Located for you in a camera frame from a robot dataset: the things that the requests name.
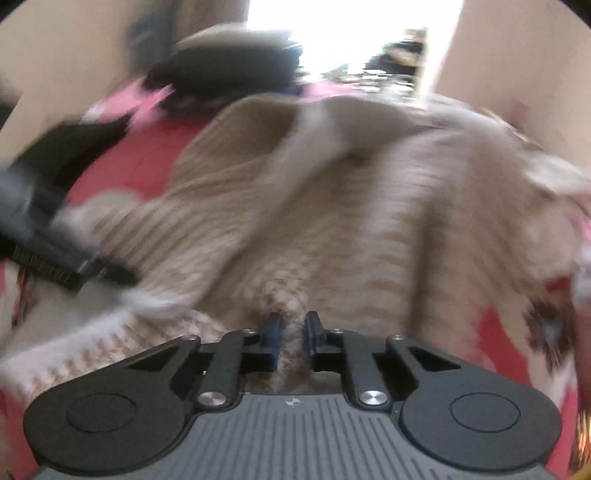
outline black device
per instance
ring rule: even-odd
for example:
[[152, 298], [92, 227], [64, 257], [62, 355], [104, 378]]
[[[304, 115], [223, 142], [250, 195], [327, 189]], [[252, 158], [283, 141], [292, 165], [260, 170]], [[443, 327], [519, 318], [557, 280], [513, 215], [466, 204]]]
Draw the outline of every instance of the black device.
[[39, 396], [33, 479], [553, 478], [560, 415], [537, 390], [413, 340], [305, 323], [310, 367], [343, 393], [243, 392], [244, 374], [277, 367], [277, 314], [218, 343], [181, 337]]
[[133, 272], [81, 247], [53, 222], [63, 199], [22, 168], [0, 172], [0, 258], [72, 291], [96, 277], [135, 285]]

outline crosshair symbol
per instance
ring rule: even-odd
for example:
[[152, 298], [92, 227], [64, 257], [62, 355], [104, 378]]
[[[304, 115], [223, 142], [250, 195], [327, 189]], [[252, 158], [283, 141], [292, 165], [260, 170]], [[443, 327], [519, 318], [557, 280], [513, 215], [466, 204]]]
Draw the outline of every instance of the crosshair symbol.
[[285, 403], [287, 405], [289, 405], [291, 408], [295, 408], [296, 406], [298, 406], [301, 403], [301, 400], [293, 397], [293, 398], [288, 398]]

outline metal screw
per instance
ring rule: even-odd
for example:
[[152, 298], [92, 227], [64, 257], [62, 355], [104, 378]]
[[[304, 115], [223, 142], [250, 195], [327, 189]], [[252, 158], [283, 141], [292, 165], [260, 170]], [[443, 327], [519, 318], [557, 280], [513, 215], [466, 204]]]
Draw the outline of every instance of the metal screw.
[[197, 401], [206, 407], [219, 407], [228, 400], [222, 392], [203, 392], [197, 397]]
[[359, 396], [359, 401], [366, 405], [383, 405], [388, 401], [388, 396], [380, 390], [366, 390]]

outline beige garment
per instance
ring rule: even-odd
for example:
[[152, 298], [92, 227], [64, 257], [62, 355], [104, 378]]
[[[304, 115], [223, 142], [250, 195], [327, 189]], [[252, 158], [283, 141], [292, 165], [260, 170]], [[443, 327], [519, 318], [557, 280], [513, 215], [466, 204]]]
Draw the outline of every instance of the beige garment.
[[196, 306], [234, 329], [282, 312], [276, 390], [306, 383], [294, 360], [309, 309], [470, 358], [480, 309], [501, 285], [528, 285], [533, 187], [493, 120], [454, 107], [427, 117], [435, 128], [366, 99], [247, 98], [186, 148], [163, 197], [82, 217], [142, 275], [126, 298], [143, 316]]

